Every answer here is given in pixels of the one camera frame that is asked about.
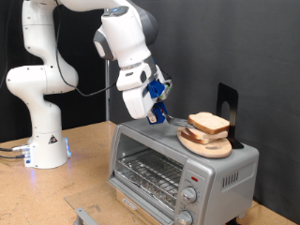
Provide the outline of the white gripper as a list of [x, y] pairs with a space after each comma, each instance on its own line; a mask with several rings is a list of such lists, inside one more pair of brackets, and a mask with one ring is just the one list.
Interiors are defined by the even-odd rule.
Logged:
[[151, 124], [156, 123], [156, 116], [150, 111], [165, 90], [163, 82], [158, 66], [151, 69], [148, 65], [140, 65], [122, 71], [123, 100], [132, 118], [147, 116]]

